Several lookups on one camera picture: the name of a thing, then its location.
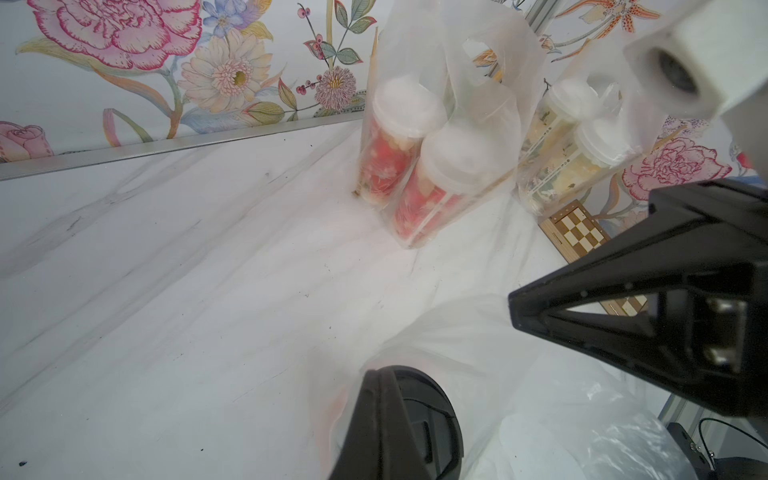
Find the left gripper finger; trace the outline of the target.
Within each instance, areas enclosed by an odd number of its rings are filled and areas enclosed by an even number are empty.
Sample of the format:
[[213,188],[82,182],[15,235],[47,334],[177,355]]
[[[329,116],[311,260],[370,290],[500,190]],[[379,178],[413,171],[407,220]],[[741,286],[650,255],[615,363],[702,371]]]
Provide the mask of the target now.
[[395,370],[365,373],[332,479],[418,479],[420,456]]

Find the cream cup white lid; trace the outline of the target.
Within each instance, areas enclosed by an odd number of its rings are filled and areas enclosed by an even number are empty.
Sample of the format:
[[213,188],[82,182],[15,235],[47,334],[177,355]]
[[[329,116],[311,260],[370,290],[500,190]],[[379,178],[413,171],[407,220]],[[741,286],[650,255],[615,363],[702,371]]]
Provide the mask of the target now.
[[587,121],[529,165],[518,183],[522,203],[541,216],[637,153],[615,118]]
[[552,85],[523,141],[520,167],[527,168],[579,124],[596,117],[601,106],[599,94],[586,79],[567,78]]

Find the clear plastic carrier bag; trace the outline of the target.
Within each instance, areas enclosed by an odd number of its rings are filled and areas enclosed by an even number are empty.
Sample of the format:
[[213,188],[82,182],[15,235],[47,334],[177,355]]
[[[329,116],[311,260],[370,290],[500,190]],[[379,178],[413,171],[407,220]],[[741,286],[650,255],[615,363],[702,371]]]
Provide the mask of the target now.
[[517,193],[549,215],[648,155],[666,119],[624,55],[628,35],[588,42],[539,102],[523,142]]

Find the red cup white lid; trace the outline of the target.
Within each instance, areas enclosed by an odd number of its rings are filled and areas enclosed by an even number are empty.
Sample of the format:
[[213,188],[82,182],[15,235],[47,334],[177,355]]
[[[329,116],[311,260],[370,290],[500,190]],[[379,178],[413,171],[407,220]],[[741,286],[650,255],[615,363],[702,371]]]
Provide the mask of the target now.
[[356,193],[384,207],[418,158],[427,135],[447,121],[442,100],[412,75],[383,81],[367,101]]
[[396,236],[408,247],[417,246],[463,201],[490,185],[498,169],[499,155],[488,133],[446,125],[429,134],[395,207]]

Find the red cup black lid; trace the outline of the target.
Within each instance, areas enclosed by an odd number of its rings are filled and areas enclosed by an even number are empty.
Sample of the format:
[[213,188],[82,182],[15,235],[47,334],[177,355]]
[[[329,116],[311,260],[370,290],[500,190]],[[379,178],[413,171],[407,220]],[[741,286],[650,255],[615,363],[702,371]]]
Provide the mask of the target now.
[[459,480],[463,437],[455,410],[444,390],[426,373],[394,367],[415,445],[431,479]]

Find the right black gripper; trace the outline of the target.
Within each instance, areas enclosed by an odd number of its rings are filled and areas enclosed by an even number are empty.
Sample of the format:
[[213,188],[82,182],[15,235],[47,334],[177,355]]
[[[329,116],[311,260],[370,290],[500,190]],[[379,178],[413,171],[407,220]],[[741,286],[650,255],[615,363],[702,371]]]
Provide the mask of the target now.
[[659,189],[661,241],[608,244],[508,296],[513,326],[717,413],[767,415],[767,191]]

